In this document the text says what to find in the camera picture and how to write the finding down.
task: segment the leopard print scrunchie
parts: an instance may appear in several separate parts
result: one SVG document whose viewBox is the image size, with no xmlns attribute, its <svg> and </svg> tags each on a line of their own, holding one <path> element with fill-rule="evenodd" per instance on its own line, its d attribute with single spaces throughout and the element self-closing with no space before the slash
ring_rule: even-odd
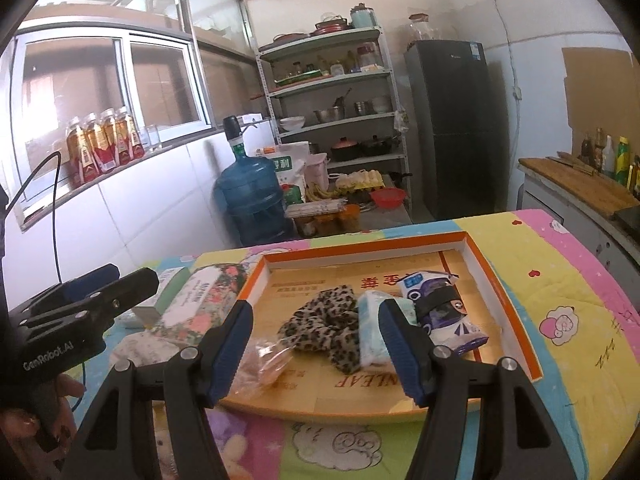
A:
<svg viewBox="0 0 640 480">
<path fill-rule="evenodd" d="M 308 352 L 329 352 L 329 361 L 343 374 L 360 368 L 358 309 L 348 285 L 322 290 L 297 309 L 280 327 L 286 344 Z"/>
</svg>

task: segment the electrical wire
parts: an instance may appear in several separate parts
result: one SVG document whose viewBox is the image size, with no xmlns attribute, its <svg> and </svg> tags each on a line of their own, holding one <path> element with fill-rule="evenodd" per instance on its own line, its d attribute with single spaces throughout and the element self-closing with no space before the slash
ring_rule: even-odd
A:
<svg viewBox="0 0 640 480">
<path fill-rule="evenodd" d="M 507 28 L 507 23 L 504 21 L 504 17 L 500 12 L 500 8 L 498 7 L 498 0 L 494 0 L 495 11 L 498 13 L 500 17 L 500 21 L 502 22 L 502 27 L 504 28 L 504 35 L 507 39 L 507 48 L 509 50 L 509 62 L 511 65 L 511 74 L 513 75 L 513 98 L 516 101 L 516 129 L 513 135 L 513 143 L 511 149 L 509 150 L 509 175 L 508 179 L 511 179 L 511 174 L 514 170 L 515 157 L 518 151 L 518 140 L 520 139 L 520 99 L 516 96 L 515 91 L 518 88 L 518 74 L 516 73 L 516 66 L 513 61 L 513 49 L 511 47 L 511 37 L 509 35 L 509 29 Z"/>
<path fill-rule="evenodd" d="M 58 161 L 56 164 L 56 177 L 53 181 L 53 201 L 51 203 L 51 231 L 52 231 L 51 235 L 53 240 L 53 259 L 56 263 L 56 273 L 58 275 L 58 283 L 62 285 L 62 274 L 60 273 L 60 262 L 58 261 L 58 243 L 56 240 L 56 196 L 58 193 L 58 180 L 60 178 L 60 166 L 62 165 L 62 155 L 60 154 L 60 152 L 53 152 L 50 155 L 47 155 L 44 158 L 44 160 L 41 161 L 40 164 L 38 164 L 36 169 L 31 171 L 31 174 L 27 177 L 27 180 L 24 181 L 24 183 L 20 186 L 20 189 L 18 190 L 18 192 L 15 194 L 14 199 L 11 200 L 11 203 L 8 205 L 6 209 L 6 212 L 9 213 L 9 211 L 11 211 L 11 209 L 14 208 L 15 204 L 20 199 L 20 195 L 24 193 L 24 190 L 26 189 L 26 187 L 30 184 L 30 182 L 34 179 L 34 177 L 38 174 L 38 172 L 44 167 L 44 165 L 56 157 Z M 84 386 L 86 389 L 86 367 L 84 365 L 84 362 L 82 362 L 82 386 Z M 82 396 L 80 396 L 80 398 L 76 400 L 76 403 L 71 408 L 72 412 L 74 412 L 76 408 L 78 408 L 78 406 L 82 402 L 82 399 L 84 399 L 84 394 L 82 394 Z"/>
</svg>

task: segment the dark gray refrigerator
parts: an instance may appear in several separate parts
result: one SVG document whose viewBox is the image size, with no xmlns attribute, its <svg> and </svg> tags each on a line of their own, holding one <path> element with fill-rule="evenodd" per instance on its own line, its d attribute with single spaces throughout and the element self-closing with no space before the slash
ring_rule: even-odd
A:
<svg viewBox="0 0 640 480">
<path fill-rule="evenodd" d="M 422 156 L 424 202 L 436 220 L 495 212 L 495 103 L 484 50 L 417 41 L 405 54 Z"/>
</svg>

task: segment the red colander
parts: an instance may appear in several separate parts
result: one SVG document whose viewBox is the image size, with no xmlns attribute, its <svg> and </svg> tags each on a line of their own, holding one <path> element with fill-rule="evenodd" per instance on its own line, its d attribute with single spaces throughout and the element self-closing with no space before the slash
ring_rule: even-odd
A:
<svg viewBox="0 0 640 480">
<path fill-rule="evenodd" d="M 399 187 L 383 187 L 370 193 L 373 202 L 382 209 L 395 209 L 406 197 L 406 191 Z"/>
</svg>

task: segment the floral tissue box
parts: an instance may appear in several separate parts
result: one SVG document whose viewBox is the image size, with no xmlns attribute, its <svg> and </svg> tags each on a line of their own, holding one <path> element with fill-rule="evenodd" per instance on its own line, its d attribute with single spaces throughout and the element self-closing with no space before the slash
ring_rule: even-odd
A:
<svg viewBox="0 0 640 480">
<path fill-rule="evenodd" d="M 209 328 L 222 324 L 245 281 L 246 270 L 240 264 L 197 269 L 151 333 L 180 347 L 196 346 Z"/>
</svg>

